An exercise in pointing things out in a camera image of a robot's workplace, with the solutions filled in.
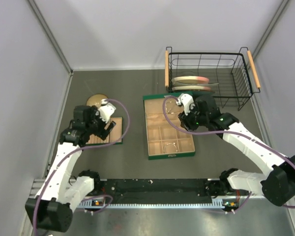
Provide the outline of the green jewelry box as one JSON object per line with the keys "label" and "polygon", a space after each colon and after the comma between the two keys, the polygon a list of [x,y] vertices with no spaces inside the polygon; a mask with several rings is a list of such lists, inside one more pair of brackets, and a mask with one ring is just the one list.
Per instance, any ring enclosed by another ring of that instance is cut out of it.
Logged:
{"label": "green jewelry box", "polygon": [[190,157],[195,155],[193,136],[176,130],[163,114],[167,94],[143,96],[149,160]]}

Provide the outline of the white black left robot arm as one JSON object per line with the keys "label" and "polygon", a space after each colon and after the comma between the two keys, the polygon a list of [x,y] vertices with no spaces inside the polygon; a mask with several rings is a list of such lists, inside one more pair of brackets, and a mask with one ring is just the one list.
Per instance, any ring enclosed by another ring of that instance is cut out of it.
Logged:
{"label": "white black left robot arm", "polygon": [[104,140],[115,123],[110,123],[116,108],[111,103],[96,106],[76,106],[69,126],[61,132],[57,153],[44,183],[25,209],[33,230],[44,229],[65,233],[73,213],[87,194],[94,190],[97,174],[87,172],[67,187],[72,170],[91,135]]}

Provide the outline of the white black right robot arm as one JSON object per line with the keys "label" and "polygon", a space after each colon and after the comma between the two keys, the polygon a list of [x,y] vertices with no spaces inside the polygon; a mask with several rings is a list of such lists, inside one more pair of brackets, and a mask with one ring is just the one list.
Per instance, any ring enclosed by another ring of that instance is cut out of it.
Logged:
{"label": "white black right robot arm", "polygon": [[236,168],[223,172],[220,179],[231,189],[264,196],[279,207],[295,196],[295,156],[286,157],[263,143],[235,116],[222,113],[208,94],[193,98],[183,93],[177,105],[183,107],[178,118],[187,132],[195,134],[200,126],[206,127],[209,134],[216,134],[236,147],[260,169],[260,173]]}

